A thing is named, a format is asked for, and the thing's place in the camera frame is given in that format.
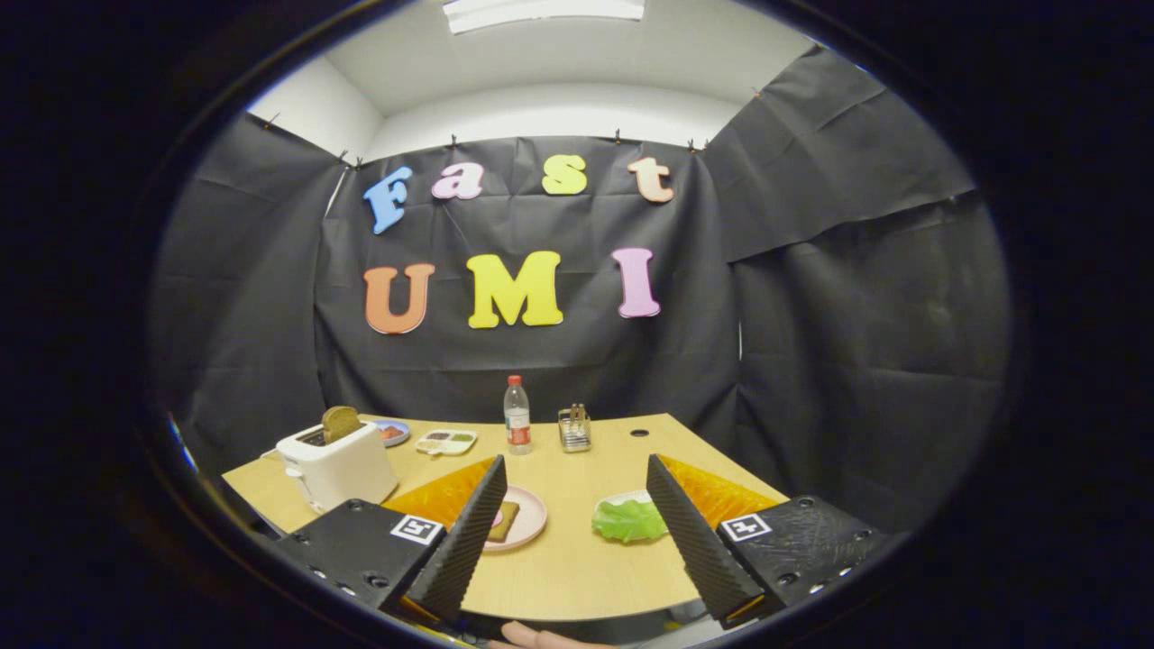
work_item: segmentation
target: letter m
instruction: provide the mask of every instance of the letter m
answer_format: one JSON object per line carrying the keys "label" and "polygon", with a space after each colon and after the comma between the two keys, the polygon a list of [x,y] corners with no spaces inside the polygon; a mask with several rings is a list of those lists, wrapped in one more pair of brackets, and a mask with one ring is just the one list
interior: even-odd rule
{"label": "letter m", "polygon": [[554,275],[561,255],[550,251],[538,251],[525,258],[520,273],[514,279],[497,255],[477,255],[465,264],[473,271],[477,284],[473,315],[469,326],[474,329],[492,329],[497,326],[493,313],[496,303],[507,324],[517,322],[522,305],[529,301],[522,322],[531,327],[557,324],[563,314],[557,309]]}

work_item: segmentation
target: hand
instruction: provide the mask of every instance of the hand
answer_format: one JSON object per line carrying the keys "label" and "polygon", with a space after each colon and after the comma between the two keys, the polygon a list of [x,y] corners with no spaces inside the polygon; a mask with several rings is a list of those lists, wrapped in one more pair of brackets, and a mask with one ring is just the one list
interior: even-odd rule
{"label": "hand", "polygon": [[608,644],[590,644],[557,635],[548,631],[537,632],[520,622],[507,622],[501,633],[512,644],[490,640],[492,649],[616,649]]}

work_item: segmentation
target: pink plate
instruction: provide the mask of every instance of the pink plate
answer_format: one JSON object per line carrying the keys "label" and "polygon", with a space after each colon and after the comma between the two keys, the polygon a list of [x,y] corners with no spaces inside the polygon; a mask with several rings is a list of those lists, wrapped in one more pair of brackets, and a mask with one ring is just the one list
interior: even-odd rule
{"label": "pink plate", "polygon": [[524,488],[509,485],[505,490],[504,499],[509,502],[520,505],[520,509],[512,520],[512,527],[509,528],[509,534],[505,535],[504,542],[493,543],[492,540],[486,540],[485,552],[500,552],[502,550],[520,547],[533,540],[545,529],[545,520],[548,517],[548,513],[540,498],[537,498]]}

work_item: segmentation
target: small plate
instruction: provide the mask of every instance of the small plate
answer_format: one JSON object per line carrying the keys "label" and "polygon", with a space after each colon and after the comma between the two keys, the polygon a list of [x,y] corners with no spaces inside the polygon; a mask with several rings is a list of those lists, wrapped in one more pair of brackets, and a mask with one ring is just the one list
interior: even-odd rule
{"label": "small plate", "polygon": [[437,428],[417,440],[417,450],[429,455],[460,455],[477,441],[473,431],[450,431]]}
{"label": "small plate", "polygon": [[509,485],[505,490],[504,500],[520,505],[520,509],[517,512],[517,517],[512,520],[512,527],[509,528],[505,539],[502,543],[486,540],[485,552],[501,552],[503,550],[520,547],[537,538],[537,535],[541,534],[541,530],[545,529],[545,520],[548,519],[548,512],[545,509],[545,503],[541,502],[540,498],[537,498],[527,490]]}
{"label": "small plate", "polygon": [[[397,446],[409,439],[409,424],[405,424],[404,422],[397,422],[395,419],[377,419],[373,423],[376,424],[377,430],[381,431],[381,440],[384,442],[385,448]],[[391,439],[384,439],[384,430],[389,426],[400,431],[400,434]]]}
{"label": "small plate", "polygon": [[601,500],[597,501],[597,505],[593,506],[593,515],[594,516],[597,515],[597,508],[600,507],[602,502],[608,502],[609,505],[622,505],[628,500],[636,500],[637,502],[642,503],[653,502],[653,497],[651,497],[647,491],[640,490],[640,491],[619,493],[617,495],[610,495],[608,498],[602,498]]}

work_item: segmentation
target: white toaster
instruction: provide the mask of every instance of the white toaster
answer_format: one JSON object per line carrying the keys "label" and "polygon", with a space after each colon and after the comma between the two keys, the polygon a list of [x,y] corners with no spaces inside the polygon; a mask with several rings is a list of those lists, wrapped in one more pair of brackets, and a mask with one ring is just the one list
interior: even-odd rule
{"label": "white toaster", "polygon": [[382,502],[397,487],[397,475],[373,422],[329,445],[323,426],[314,426],[278,441],[277,452],[285,475],[319,514],[351,498]]}

